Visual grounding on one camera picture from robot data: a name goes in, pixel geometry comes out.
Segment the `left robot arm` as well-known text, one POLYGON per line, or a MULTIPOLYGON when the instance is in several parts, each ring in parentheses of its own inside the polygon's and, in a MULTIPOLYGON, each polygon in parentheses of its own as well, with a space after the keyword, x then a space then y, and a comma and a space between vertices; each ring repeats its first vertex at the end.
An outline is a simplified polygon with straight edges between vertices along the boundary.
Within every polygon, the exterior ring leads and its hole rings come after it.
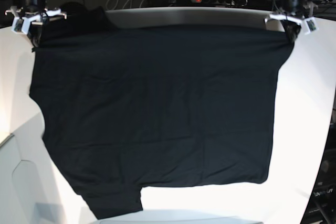
POLYGON ((305 34, 318 30, 313 12, 317 4, 312 0, 270 0, 272 12, 265 18, 265 22, 279 21, 290 43, 295 42, 301 31, 305 34))

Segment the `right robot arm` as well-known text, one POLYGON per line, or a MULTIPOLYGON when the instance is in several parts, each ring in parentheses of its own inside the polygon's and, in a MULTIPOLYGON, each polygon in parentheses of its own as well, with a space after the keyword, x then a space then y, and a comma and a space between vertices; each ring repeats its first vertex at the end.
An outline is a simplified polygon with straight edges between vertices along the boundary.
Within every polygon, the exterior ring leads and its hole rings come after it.
POLYGON ((27 37, 33 47, 39 46, 45 25, 67 19, 67 13, 60 8, 49 9, 46 0, 17 0, 5 11, 8 14, 13 15, 11 31, 27 37))

